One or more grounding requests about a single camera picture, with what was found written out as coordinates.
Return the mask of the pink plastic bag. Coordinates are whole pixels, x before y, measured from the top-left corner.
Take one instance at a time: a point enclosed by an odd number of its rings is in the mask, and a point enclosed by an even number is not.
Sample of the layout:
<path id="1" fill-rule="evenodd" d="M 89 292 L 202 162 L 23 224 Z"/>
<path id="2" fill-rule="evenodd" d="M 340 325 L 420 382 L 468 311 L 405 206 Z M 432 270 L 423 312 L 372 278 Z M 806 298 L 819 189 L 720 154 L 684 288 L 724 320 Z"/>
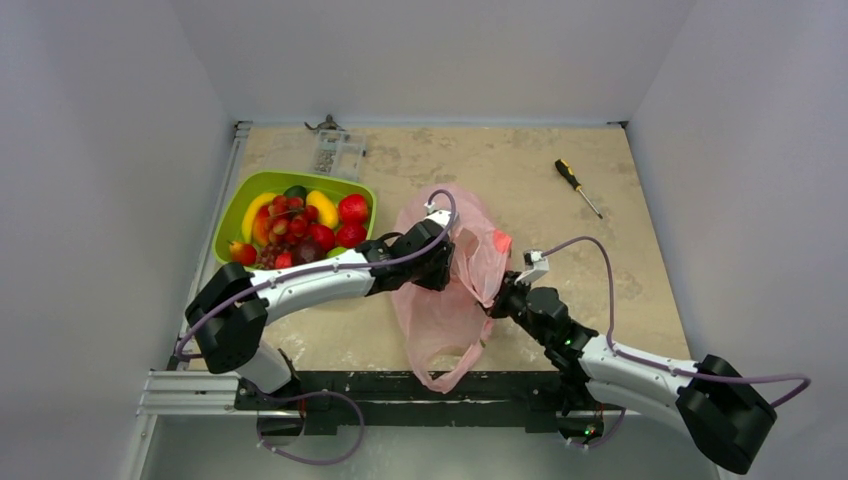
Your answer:
<path id="1" fill-rule="evenodd" d="M 458 210 L 448 235 L 455 246 L 449 283 L 441 292 L 406 284 L 391 301 L 411 370 L 426 388 L 445 394 L 484 352 L 493 328 L 484 308 L 493 303 L 510 266 L 512 238 L 496 227 L 478 196 L 455 183 L 422 189 L 402 208 L 394 229 L 407 231 L 417 222 L 438 189 L 451 193 Z"/>

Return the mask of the shiny red fake apple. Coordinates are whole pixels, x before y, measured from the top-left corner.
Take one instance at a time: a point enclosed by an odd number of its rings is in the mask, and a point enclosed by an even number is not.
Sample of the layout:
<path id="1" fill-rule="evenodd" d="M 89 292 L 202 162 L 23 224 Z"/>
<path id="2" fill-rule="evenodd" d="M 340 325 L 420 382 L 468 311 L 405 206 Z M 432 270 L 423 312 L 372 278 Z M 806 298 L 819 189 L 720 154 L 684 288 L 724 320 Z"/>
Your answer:
<path id="1" fill-rule="evenodd" d="M 369 205 L 362 194 L 344 197 L 338 203 L 337 211 L 342 224 L 364 225 L 370 217 Z"/>

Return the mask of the dark maroon fake fruit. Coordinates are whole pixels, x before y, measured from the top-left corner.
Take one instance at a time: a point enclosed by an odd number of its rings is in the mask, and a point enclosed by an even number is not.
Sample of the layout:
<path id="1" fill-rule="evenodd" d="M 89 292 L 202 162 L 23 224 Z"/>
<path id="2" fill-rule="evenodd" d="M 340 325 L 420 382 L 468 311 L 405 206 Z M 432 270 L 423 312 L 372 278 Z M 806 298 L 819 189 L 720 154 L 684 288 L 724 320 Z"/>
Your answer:
<path id="1" fill-rule="evenodd" d="M 293 266 L 301 266 L 321 261 L 326 258 L 326 251 L 314 239 L 303 240 L 301 243 L 294 246 L 290 253 Z"/>

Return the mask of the red fake grape bunch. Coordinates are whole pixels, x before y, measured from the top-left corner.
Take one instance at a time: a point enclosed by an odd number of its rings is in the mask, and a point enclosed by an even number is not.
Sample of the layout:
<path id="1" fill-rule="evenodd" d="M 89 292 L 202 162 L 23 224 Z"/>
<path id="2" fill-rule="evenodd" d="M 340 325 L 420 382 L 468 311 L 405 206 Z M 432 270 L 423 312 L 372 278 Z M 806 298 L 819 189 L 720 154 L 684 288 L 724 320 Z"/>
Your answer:
<path id="1" fill-rule="evenodd" d="M 257 267 L 262 270 L 276 270 L 273 268 L 274 259 L 283 252 L 290 252 L 286 245 L 269 243 L 258 254 Z"/>

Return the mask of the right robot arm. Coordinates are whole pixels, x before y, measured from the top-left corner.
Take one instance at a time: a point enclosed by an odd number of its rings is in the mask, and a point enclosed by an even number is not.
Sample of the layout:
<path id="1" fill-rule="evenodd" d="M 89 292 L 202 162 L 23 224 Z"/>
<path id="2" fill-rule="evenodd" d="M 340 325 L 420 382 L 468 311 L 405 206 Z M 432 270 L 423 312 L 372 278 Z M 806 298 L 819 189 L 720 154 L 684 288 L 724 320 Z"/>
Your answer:
<path id="1" fill-rule="evenodd" d="M 611 346 L 570 315 L 552 287 L 532 287 L 507 272 L 491 318 L 509 318 L 543 348 L 561 376 L 564 399 L 634 411 L 686 434 L 715 465 L 744 475 L 777 420 L 775 408 L 726 360 L 661 357 Z"/>

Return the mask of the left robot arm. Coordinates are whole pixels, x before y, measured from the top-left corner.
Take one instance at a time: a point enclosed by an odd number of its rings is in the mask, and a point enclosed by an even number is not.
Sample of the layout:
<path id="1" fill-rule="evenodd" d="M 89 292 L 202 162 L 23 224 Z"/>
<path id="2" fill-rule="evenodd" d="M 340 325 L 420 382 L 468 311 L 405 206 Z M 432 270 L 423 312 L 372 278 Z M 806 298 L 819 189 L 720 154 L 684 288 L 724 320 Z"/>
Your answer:
<path id="1" fill-rule="evenodd" d="M 281 270 L 248 271 L 228 263 L 187 306 L 190 328 L 176 354 L 189 359 L 184 349 L 194 340 L 210 373 L 235 372 L 272 408 L 287 408 L 297 399 L 298 382 L 290 360 L 263 341 L 266 326 L 304 309 L 396 291 L 407 283 L 444 289 L 454 219 L 438 210 L 393 243 L 371 240 L 337 257 Z"/>

